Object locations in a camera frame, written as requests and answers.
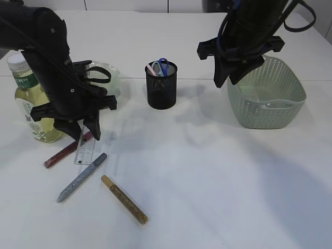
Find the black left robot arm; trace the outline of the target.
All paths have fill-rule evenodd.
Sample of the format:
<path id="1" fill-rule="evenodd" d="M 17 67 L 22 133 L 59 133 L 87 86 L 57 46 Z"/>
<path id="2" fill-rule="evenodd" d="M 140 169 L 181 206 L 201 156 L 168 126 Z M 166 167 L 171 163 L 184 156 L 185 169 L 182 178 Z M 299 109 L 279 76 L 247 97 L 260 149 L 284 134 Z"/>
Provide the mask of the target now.
<path id="1" fill-rule="evenodd" d="M 112 75 L 90 60 L 72 62 L 64 20 L 46 7 L 1 2 L 1 48 L 20 50 L 46 92 L 49 103 L 32 108 L 34 121 L 52 118 L 55 129 L 79 140 L 82 120 L 100 139 L 100 110 L 117 108 L 115 96 L 100 87 Z"/>

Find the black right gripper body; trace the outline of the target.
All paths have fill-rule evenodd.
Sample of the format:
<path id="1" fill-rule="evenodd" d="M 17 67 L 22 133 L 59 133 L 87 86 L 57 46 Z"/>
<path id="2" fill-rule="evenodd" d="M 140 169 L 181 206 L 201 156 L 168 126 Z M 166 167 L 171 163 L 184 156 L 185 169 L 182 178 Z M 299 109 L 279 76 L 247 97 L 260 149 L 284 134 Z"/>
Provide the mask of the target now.
<path id="1" fill-rule="evenodd" d="M 228 62 L 264 62 L 265 54 L 269 51 L 280 52 L 285 42 L 279 36 L 272 36 L 258 48 L 252 48 L 246 51 L 245 47 L 227 48 L 222 46 L 221 37 L 217 36 L 198 44 L 197 54 L 200 60 L 206 60 L 210 56 L 224 59 Z"/>

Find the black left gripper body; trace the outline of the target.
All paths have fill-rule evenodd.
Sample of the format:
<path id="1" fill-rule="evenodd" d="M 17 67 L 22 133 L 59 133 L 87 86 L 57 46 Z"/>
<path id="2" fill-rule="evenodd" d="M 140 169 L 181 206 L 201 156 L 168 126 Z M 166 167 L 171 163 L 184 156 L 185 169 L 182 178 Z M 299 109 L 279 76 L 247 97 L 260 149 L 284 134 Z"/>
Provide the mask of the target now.
<path id="1" fill-rule="evenodd" d="M 44 118 L 67 121 L 84 121 L 91 114 L 100 114 L 103 109 L 116 110 L 114 95 L 107 95 L 102 87 L 53 87 L 46 92 L 49 102 L 32 108 L 30 115 L 34 121 Z"/>

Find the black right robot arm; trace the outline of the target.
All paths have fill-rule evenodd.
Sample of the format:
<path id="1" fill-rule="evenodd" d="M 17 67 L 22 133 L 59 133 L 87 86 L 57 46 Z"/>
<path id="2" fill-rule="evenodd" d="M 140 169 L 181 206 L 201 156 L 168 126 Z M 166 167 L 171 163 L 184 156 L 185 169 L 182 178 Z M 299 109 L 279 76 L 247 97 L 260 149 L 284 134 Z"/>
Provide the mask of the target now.
<path id="1" fill-rule="evenodd" d="M 286 1 L 219 1 L 226 13 L 217 36 L 198 44 L 200 60 L 214 58 L 214 83 L 221 88 L 226 79 L 236 85 L 264 63 L 263 55 L 279 52 L 285 42 L 275 36 L 285 20 Z"/>

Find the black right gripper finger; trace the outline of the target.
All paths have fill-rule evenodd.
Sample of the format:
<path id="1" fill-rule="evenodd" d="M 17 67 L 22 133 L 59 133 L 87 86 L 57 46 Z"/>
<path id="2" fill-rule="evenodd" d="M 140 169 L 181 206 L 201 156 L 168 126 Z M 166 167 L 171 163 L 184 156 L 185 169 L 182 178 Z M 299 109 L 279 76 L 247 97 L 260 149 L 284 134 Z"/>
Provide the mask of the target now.
<path id="1" fill-rule="evenodd" d="M 254 69 L 261 67 L 264 63 L 264 58 L 255 58 L 247 62 L 241 62 L 234 72 L 230 73 L 229 78 L 233 85 L 236 85 L 242 78 Z"/>
<path id="2" fill-rule="evenodd" d="M 214 56 L 214 83 L 217 88 L 221 88 L 227 77 L 235 71 L 236 62 L 228 61 L 221 56 Z"/>

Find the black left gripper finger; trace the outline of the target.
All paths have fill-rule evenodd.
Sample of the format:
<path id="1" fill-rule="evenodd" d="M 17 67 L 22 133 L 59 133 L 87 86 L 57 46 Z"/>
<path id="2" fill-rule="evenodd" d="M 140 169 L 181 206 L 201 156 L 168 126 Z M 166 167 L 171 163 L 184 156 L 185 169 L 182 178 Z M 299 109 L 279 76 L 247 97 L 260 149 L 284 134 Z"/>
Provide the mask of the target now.
<path id="1" fill-rule="evenodd" d="M 78 122 L 76 121 L 67 121 L 67 120 L 55 120 L 54 128 L 66 133 L 75 141 L 79 141 L 81 136 L 81 128 Z"/>
<path id="2" fill-rule="evenodd" d="M 99 141 L 101 137 L 99 117 L 99 114 L 91 114 L 85 117 L 83 121 L 84 126 L 90 130 L 91 134 L 97 141 Z"/>

